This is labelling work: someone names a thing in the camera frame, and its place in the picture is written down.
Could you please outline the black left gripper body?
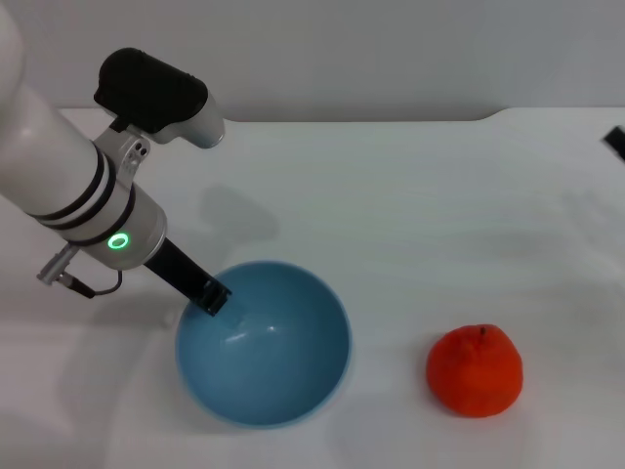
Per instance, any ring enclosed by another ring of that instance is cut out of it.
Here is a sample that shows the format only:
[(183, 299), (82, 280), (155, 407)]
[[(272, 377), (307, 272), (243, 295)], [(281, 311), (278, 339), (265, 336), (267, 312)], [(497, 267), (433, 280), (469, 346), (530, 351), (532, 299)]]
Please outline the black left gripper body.
[(204, 286), (212, 279), (169, 238), (163, 240), (145, 266), (195, 305)]

